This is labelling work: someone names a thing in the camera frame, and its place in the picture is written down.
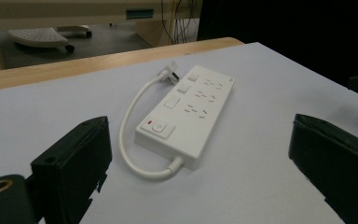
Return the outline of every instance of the cable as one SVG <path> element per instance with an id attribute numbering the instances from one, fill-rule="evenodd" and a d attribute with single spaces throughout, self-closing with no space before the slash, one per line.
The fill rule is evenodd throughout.
<path id="1" fill-rule="evenodd" d="M 127 163 L 127 165 L 131 168 L 131 170 L 136 173 L 138 176 L 146 178 L 146 179 L 164 179 L 167 178 L 173 174 L 176 173 L 176 171 L 179 169 L 179 167 L 183 164 L 183 159 L 181 157 L 175 157 L 172 161 L 172 163 L 163 171 L 159 172 L 148 172 L 146 170 L 143 170 L 136 166 L 130 159 L 130 157 L 127 155 L 127 151 L 124 147 L 124 130 L 127 125 L 127 120 L 130 117 L 130 114 L 135 107 L 138 100 L 141 98 L 141 96 L 144 94 L 144 92 L 151 87 L 153 84 L 164 80 L 168 78 L 169 72 L 167 70 L 163 70 L 157 77 L 153 78 L 149 82 L 147 82 L 135 95 L 133 98 L 129 108 L 127 109 L 123 120 L 121 121 L 120 129 L 118 132 L 118 147 L 120 149 L 121 156 L 123 157 L 124 161 Z"/>

